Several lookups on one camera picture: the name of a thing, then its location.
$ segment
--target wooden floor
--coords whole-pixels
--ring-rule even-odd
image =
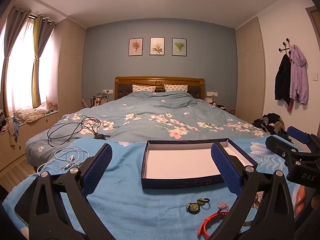
[[[6,191],[10,192],[15,186],[33,173],[35,173],[33,167],[24,159],[0,177],[0,184]]]

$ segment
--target framed picture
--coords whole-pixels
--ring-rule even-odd
[[[172,38],[172,56],[187,55],[187,39]]]
[[[142,56],[143,38],[129,39],[129,56]]]
[[[150,38],[150,55],[164,55],[164,38]]]

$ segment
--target floral duvet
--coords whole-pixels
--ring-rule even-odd
[[[101,125],[93,127],[95,132],[110,135],[109,140],[124,143],[268,136],[252,124],[183,91],[139,91],[101,106],[84,108],[63,116],[59,124],[75,124],[65,125],[51,136],[56,138],[71,134],[85,117],[100,120]],[[67,147],[75,140],[81,137],[93,138],[92,125],[95,121],[86,119],[83,123],[83,127],[77,129],[79,132],[63,145],[60,144],[66,138],[51,140],[54,147],[48,145],[47,131],[31,138],[26,143],[28,163],[38,167],[52,158],[55,151]]]

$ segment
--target black box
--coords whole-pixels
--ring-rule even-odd
[[[238,156],[244,166],[258,164],[228,138],[188,141],[148,141],[142,162],[142,188],[173,189],[222,183],[211,157],[211,146],[219,142],[224,150]]]

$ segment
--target door frame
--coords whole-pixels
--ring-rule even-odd
[[[313,29],[315,30],[317,41],[318,41],[318,46],[319,46],[319,50],[320,50],[320,30],[318,29],[318,26],[312,16],[312,12],[318,11],[318,9],[316,6],[312,6],[312,7],[306,8],[306,10],[309,15],[310,21],[312,23]],[[319,128],[318,128],[317,136],[320,137],[320,124],[319,124]]]

